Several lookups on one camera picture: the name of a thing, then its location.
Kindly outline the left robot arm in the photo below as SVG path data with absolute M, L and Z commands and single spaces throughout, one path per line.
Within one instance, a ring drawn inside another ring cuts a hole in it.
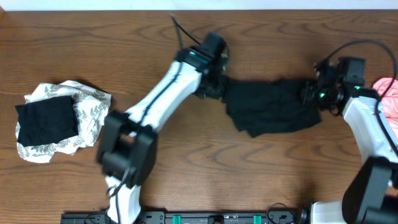
M 181 49 L 141 101 L 106 116 L 96 160 L 108 185 L 106 216 L 111 222 L 135 223 L 139 218 L 141 187 L 154 167 L 160 130 L 188 96 L 220 98 L 228 62 L 228 46 Z

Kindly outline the black t-shirt with logo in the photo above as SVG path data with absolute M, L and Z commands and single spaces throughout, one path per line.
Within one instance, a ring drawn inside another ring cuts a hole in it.
M 262 134 L 292 133 L 311 128 L 322 119 L 314 106 L 300 100 L 310 80 L 252 82 L 231 80 L 222 102 L 238 131 L 255 138 Z

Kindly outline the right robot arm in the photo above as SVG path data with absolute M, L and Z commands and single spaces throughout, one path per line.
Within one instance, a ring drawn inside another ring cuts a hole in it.
M 341 200 L 315 202 L 307 223 L 397 223 L 397 198 L 386 194 L 397 186 L 397 138 L 389 126 L 376 90 L 364 81 L 308 81 L 300 92 L 305 105 L 336 109 L 348 123 L 363 164 Z

